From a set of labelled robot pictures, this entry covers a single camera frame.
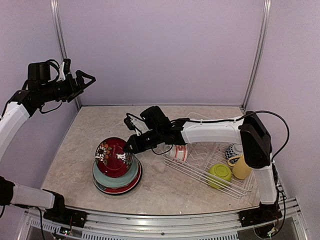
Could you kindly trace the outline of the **black rimmed beige plate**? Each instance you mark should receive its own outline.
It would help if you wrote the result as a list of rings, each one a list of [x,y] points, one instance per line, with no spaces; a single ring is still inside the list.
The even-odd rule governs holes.
[[[95,184],[94,185],[99,191],[103,192],[104,194],[117,196],[117,195],[126,194],[131,190],[133,190],[140,183],[142,176],[143,176],[143,168],[140,161],[138,160],[138,174],[133,179],[133,181],[131,181],[129,184],[119,188],[108,188],[108,187],[101,187]]]

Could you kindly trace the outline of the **red floral bowl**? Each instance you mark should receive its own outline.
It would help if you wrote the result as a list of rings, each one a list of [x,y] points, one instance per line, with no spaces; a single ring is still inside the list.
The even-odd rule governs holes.
[[[109,137],[98,145],[95,163],[107,177],[121,177],[131,168],[133,155],[124,151],[126,143],[122,138]]]

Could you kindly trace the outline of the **light teal floral plate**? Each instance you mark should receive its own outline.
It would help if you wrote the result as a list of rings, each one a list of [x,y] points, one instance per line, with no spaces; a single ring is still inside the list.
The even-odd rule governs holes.
[[[109,177],[104,175],[94,163],[92,166],[92,179],[95,185],[103,188],[120,188],[128,185],[138,175],[139,163],[138,159],[133,156],[133,161],[130,169],[120,177]]]

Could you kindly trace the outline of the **white red patterned bowl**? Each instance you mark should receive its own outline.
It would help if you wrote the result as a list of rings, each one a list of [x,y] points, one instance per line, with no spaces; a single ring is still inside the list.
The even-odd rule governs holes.
[[[172,161],[182,164],[187,160],[188,157],[188,146],[187,145],[174,145],[169,152],[172,157]]]

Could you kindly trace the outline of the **yellow mug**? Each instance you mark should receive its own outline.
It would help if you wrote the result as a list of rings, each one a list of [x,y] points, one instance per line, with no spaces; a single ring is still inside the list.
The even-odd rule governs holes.
[[[245,162],[245,157],[243,154],[229,158],[227,163],[232,167],[232,173],[237,179],[244,180],[252,172],[252,168]]]

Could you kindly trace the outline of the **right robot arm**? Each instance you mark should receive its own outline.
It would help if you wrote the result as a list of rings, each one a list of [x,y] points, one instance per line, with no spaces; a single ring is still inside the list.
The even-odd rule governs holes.
[[[159,106],[151,106],[140,116],[127,113],[123,120],[136,133],[126,141],[123,150],[138,154],[155,149],[159,144],[185,146],[195,143],[230,143],[241,146],[245,163],[254,171],[260,207],[256,218],[266,222],[278,206],[279,190],[271,135],[258,117],[260,111],[249,111],[229,119],[202,120],[177,118],[170,120]]]

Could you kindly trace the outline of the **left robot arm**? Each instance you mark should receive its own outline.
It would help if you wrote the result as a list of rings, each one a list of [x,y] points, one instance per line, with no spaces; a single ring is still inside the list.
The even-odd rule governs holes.
[[[44,113],[43,107],[49,102],[69,103],[92,85],[96,78],[81,70],[70,72],[71,60],[62,63],[54,59],[30,63],[27,80],[22,89],[16,91],[5,104],[0,117],[0,154],[4,155],[13,138],[36,111]],[[50,209],[50,214],[63,223],[70,218],[70,211],[58,201],[58,193],[27,187],[0,178],[0,205],[15,205],[23,208]]]

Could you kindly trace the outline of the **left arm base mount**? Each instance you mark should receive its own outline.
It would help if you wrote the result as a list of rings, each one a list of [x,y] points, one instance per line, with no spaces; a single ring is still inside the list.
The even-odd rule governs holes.
[[[87,215],[88,214],[85,211],[66,208],[62,213],[53,209],[46,209],[43,217],[46,220],[63,225],[84,228]]]

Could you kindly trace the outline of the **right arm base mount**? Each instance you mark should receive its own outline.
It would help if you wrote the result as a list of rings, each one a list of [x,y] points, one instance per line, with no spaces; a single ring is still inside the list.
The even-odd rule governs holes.
[[[272,209],[271,207],[258,207],[242,210],[238,213],[238,215],[242,227],[267,223],[278,220],[283,216],[279,209]]]

